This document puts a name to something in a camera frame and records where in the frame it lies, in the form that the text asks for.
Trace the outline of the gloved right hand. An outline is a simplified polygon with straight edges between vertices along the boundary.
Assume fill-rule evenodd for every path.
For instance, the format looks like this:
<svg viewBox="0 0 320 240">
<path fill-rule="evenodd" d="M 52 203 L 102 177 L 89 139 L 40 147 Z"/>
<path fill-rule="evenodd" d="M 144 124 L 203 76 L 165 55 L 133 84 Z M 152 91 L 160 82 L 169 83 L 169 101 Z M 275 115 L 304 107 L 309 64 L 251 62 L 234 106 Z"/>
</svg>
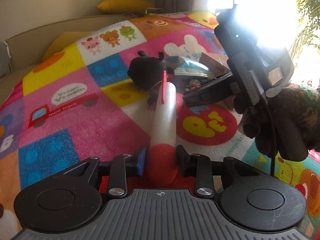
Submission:
<svg viewBox="0 0 320 240">
<path fill-rule="evenodd" d="M 242 115 L 239 130 L 254 139 L 257 150 L 269 158 L 304 161 L 310 150 L 319 152 L 319 88 L 289 84 L 268 100 L 270 115 L 255 115 L 236 96 L 234 109 Z"/>
</svg>

